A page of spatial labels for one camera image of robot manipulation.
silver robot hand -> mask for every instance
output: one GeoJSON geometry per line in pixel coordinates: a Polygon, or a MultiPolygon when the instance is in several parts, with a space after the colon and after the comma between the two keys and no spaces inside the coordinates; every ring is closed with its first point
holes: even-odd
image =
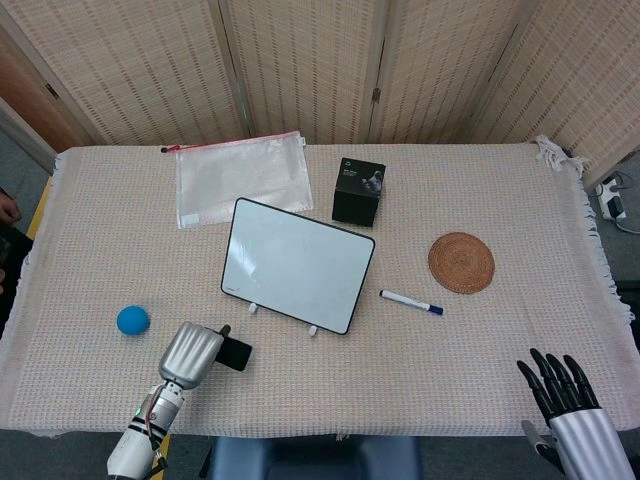
{"type": "Polygon", "coordinates": [[[110,480],[142,480],[166,467],[158,447],[184,403],[183,390],[200,385],[213,363],[244,370],[251,347],[220,332],[184,322],[160,361],[164,384],[152,387],[107,461],[110,480]],[[154,457],[158,460],[151,469],[154,457]]]}
{"type": "Polygon", "coordinates": [[[573,375],[553,355],[542,356],[532,348],[544,385],[522,361],[518,368],[526,378],[542,415],[551,429],[553,448],[530,422],[523,429],[536,452],[571,480],[635,479],[620,438],[578,363],[569,355],[564,361],[573,375]]]}

cable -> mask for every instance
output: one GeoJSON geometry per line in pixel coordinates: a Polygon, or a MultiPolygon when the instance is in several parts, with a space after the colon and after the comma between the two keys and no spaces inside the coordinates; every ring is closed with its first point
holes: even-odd
{"type": "Polygon", "coordinates": [[[640,231],[638,230],[631,230],[627,227],[623,227],[622,225],[620,225],[620,222],[618,221],[618,217],[616,217],[616,219],[613,221],[613,223],[616,224],[616,228],[622,232],[626,232],[626,233],[630,233],[632,235],[640,235],[640,231]]]}
{"type": "Polygon", "coordinates": [[[620,170],[616,170],[615,172],[613,172],[613,175],[617,176],[620,179],[620,186],[616,185],[614,187],[611,187],[612,192],[627,190],[629,188],[633,188],[636,184],[636,181],[634,180],[634,178],[628,173],[624,173],[624,172],[621,172],[620,170]],[[623,180],[624,177],[627,177],[629,179],[629,182],[631,182],[631,185],[625,185],[625,181],[623,180]]]}

round rattan coaster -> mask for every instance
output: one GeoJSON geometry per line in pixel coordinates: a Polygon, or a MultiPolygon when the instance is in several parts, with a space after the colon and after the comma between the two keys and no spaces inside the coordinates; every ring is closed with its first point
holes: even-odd
{"type": "Polygon", "coordinates": [[[457,293],[476,293],[491,283],[495,264],[491,250],[468,233],[443,235],[431,246],[429,268],[436,280],[457,293]]]}

robotic hand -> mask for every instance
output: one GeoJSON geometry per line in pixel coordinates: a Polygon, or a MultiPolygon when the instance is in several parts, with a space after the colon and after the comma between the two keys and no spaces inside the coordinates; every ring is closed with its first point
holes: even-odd
{"type": "Polygon", "coordinates": [[[571,480],[635,479],[618,434],[577,362],[564,356],[572,381],[553,355],[547,354],[545,359],[532,348],[531,356],[544,386],[526,363],[519,360],[518,368],[527,379],[557,447],[550,446],[531,422],[523,421],[522,428],[537,453],[571,480]]]}
{"type": "Polygon", "coordinates": [[[214,362],[242,371],[251,347],[228,337],[231,327],[214,332],[184,322],[160,361],[165,383],[154,386],[129,423],[107,461],[108,479],[151,478],[166,467],[158,447],[184,402],[182,392],[200,385],[214,362]],[[153,458],[158,466],[151,469],[153,458]]]}

product box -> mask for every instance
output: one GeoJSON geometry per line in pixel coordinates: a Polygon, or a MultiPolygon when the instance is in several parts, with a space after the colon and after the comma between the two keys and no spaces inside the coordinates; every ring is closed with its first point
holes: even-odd
{"type": "Polygon", "coordinates": [[[373,226],[385,169],[379,163],[343,158],[333,195],[331,218],[339,222],[373,226]]]}

